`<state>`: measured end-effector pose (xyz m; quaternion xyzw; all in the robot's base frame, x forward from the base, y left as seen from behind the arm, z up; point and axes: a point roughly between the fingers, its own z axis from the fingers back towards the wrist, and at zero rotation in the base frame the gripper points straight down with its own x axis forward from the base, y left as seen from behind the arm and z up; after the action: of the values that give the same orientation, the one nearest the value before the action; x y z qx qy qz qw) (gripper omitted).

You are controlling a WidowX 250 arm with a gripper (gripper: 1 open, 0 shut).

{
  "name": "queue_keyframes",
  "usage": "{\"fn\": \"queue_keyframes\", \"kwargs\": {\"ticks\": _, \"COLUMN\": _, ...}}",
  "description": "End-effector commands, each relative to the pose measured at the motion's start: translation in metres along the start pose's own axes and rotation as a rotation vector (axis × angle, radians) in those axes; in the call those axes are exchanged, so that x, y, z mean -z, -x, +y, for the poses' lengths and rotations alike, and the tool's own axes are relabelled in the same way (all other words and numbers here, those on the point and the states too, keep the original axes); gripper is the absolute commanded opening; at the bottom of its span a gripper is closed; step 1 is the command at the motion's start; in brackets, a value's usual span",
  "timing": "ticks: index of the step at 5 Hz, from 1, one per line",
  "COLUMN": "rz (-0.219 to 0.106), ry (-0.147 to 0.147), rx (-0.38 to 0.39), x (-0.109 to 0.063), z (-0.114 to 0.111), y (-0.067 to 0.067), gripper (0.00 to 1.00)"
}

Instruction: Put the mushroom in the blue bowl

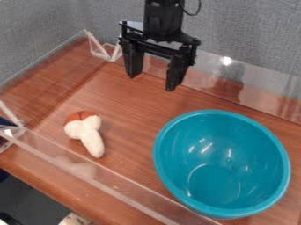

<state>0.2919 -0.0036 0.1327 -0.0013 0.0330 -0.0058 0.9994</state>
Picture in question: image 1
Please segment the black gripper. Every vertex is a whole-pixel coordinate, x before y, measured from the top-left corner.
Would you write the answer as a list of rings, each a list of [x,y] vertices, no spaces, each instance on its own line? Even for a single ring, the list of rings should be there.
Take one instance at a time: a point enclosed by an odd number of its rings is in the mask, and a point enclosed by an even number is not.
[[[143,21],[122,20],[120,45],[125,72],[129,78],[141,73],[144,54],[169,59],[165,91],[173,91],[180,85],[188,66],[193,64],[197,38],[181,31],[183,15],[196,16],[184,8],[184,0],[144,0]]]

